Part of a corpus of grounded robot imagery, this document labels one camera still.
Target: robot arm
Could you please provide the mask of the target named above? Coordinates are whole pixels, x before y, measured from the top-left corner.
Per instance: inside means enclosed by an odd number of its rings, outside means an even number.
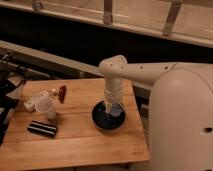
[[[151,171],[213,170],[213,65],[100,63],[106,110],[122,102],[122,78],[152,86],[149,103]]]
[[[195,65],[201,64],[180,62],[128,64],[122,55],[103,60],[99,65],[99,71],[105,77],[106,110],[110,110],[111,103],[122,104],[122,78],[153,86],[165,73]]]

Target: white cup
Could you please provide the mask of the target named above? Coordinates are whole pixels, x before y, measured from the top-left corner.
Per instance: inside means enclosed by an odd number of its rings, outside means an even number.
[[[37,112],[42,113],[47,119],[55,118],[55,107],[50,97],[41,97],[35,104]]]

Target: dark background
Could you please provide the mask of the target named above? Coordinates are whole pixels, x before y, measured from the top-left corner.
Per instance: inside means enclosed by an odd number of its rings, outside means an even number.
[[[122,54],[130,63],[213,63],[213,49],[0,7],[0,39],[98,65]]]

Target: wooden tabletop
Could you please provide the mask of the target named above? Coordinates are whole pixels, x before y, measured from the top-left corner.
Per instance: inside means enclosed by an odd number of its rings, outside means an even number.
[[[43,91],[66,85],[64,104],[54,99],[55,138],[27,131],[32,120],[49,123],[42,114],[28,113],[23,102]],[[97,129],[93,107],[103,100],[104,79],[29,81],[0,147],[0,170],[33,170],[149,160],[142,123],[131,82],[124,81],[124,124],[113,131]]]

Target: wooden table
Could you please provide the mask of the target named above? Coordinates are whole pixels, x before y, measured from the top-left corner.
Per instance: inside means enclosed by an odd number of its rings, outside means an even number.
[[[27,131],[31,120],[48,123],[37,112],[28,113],[23,101],[43,90],[66,85],[64,104],[54,99],[58,126],[55,138]],[[124,81],[126,120],[113,131],[98,130],[91,113],[103,100],[104,79],[29,81],[0,147],[0,170],[31,170],[126,163],[149,160],[132,85]]]

